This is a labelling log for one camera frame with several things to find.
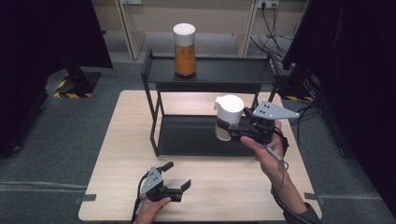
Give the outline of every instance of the wooden table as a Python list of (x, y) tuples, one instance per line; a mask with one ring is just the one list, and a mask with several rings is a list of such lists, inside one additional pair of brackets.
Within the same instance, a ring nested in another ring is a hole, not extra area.
[[(221, 95), (224, 94), (183, 92), (163, 93), (162, 97), (167, 114), (216, 115), (214, 103), (216, 97)], [(241, 96), (246, 106), (250, 106), (252, 95), (237, 95)], [(259, 99), (268, 96), (269, 93), (261, 93)], [(281, 105), (278, 97), (273, 103)], [(82, 203), (78, 214), (80, 219), (131, 220), (141, 176), (152, 165), (158, 167), (169, 161), (173, 161), (175, 166), (163, 173), (164, 184), (168, 188), (179, 188), (191, 179), (191, 187), (184, 192), (181, 203), (166, 205), (155, 221), (284, 219), (282, 210), (270, 193), (270, 181), (253, 158), (156, 157), (149, 141), (151, 124), (146, 94), (143, 91), (123, 91), (86, 191), (87, 195), (95, 194), (96, 199)], [(282, 131), (290, 142), (285, 161), (290, 165), (289, 173), (294, 184), (303, 197), (305, 192), (314, 193), (286, 119), (282, 120)], [(306, 201), (321, 217), (318, 202)]]

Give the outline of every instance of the power socket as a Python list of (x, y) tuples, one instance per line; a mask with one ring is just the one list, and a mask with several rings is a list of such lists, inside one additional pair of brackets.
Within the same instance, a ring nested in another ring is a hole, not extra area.
[(266, 0), (259, 1), (257, 4), (257, 8), (262, 8), (262, 3), (265, 2), (265, 9), (274, 9), (279, 7), (279, 0)]

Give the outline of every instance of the black curtain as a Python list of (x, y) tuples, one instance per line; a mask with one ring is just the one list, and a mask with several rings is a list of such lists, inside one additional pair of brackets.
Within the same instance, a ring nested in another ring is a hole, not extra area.
[(1, 1), (0, 156), (47, 78), (70, 66), (112, 68), (91, 0)]

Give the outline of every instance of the wrist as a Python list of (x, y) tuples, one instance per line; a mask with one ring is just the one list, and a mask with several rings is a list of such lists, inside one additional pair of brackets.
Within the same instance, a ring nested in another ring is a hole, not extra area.
[(285, 204), (291, 211), (296, 214), (304, 213), (307, 208), (298, 192), (297, 188), (294, 186), (290, 179), (290, 176), (285, 176), (282, 188), (277, 188), (274, 186), (277, 197)]

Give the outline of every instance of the black metal shelf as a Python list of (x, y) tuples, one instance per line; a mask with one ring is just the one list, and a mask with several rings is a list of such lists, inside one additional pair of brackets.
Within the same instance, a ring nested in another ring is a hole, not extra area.
[[(161, 92), (234, 92), (254, 94), (252, 106), (258, 104), (258, 95), (264, 84), (275, 84), (279, 77), (266, 59), (197, 58), (193, 75), (182, 77), (175, 72), (174, 57), (157, 57), (148, 49), (141, 72), (148, 105), (153, 119), (150, 141), (156, 156), (251, 156), (252, 152), (238, 142), (223, 142), (215, 135), (215, 116), (168, 115), (163, 111)], [(152, 103), (149, 83), (154, 84), (158, 100)], [(154, 134), (159, 112), (162, 124), (158, 145)], [(241, 124), (248, 122), (242, 118)]]

